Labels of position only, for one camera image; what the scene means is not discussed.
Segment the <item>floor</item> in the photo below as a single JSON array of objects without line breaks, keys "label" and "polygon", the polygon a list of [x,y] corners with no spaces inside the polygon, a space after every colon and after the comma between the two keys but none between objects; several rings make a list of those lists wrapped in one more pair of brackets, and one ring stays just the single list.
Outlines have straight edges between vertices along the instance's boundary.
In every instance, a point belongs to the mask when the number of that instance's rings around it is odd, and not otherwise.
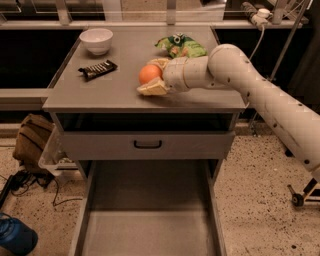
[{"label": "floor", "polygon": [[[239,123],[236,132],[214,188],[228,256],[319,256],[320,205],[296,209],[287,188],[292,184],[301,192],[310,174],[295,158],[284,155],[282,143],[263,124],[258,126],[258,137],[251,135],[246,123]],[[0,139],[0,174],[4,177],[17,170],[12,158],[14,142],[14,138]],[[58,182],[56,203],[84,194],[81,180]],[[68,255],[81,201],[53,207],[56,191],[54,182],[47,189],[35,183],[21,196],[9,194],[1,209],[38,234],[37,246],[29,255]],[[0,248],[0,255],[12,254]]]}]

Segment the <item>orange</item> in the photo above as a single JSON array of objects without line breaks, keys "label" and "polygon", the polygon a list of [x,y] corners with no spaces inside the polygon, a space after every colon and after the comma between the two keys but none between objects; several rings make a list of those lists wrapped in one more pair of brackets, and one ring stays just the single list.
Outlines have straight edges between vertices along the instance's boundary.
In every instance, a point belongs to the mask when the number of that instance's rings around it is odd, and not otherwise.
[{"label": "orange", "polygon": [[139,73],[139,82],[140,84],[146,84],[152,79],[160,77],[162,79],[162,70],[157,65],[146,65],[144,66]]}]

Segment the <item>white wire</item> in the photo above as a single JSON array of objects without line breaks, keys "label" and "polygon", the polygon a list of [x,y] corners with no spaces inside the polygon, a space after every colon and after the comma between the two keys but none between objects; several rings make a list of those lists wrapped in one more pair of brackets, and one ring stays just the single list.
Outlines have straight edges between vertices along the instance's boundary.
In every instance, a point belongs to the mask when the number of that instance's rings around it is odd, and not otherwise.
[{"label": "white wire", "polygon": [[251,53],[251,56],[250,56],[249,60],[252,59],[253,55],[256,53],[256,51],[257,51],[257,49],[258,49],[258,47],[259,47],[259,45],[260,45],[260,43],[261,43],[261,41],[262,41],[262,38],[263,38],[263,36],[264,36],[264,30],[265,30],[265,28],[264,28],[264,26],[262,25],[262,31],[261,31],[260,39],[259,39],[259,41],[258,41],[258,43],[257,43],[257,45],[256,45],[256,48],[254,48],[253,52]]}]

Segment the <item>candy bar wrapper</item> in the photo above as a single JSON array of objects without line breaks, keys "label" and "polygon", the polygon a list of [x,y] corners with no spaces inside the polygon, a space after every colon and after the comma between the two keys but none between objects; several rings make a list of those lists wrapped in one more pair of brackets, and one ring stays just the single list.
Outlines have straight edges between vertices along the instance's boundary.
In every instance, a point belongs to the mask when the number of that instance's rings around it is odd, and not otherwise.
[{"label": "candy bar wrapper", "polygon": [[91,80],[98,76],[102,76],[111,71],[114,71],[117,69],[117,67],[118,66],[110,60],[106,60],[105,62],[99,63],[97,65],[86,68],[79,68],[78,71],[82,72],[87,80]]}]

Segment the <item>white bowl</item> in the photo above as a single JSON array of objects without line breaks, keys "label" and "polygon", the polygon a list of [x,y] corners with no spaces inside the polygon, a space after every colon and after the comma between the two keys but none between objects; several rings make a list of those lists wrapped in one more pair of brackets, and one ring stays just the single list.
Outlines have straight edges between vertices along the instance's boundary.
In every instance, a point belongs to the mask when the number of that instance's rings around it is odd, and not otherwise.
[{"label": "white bowl", "polygon": [[82,44],[94,55],[102,55],[109,51],[113,33],[106,28],[93,28],[80,34]]}]

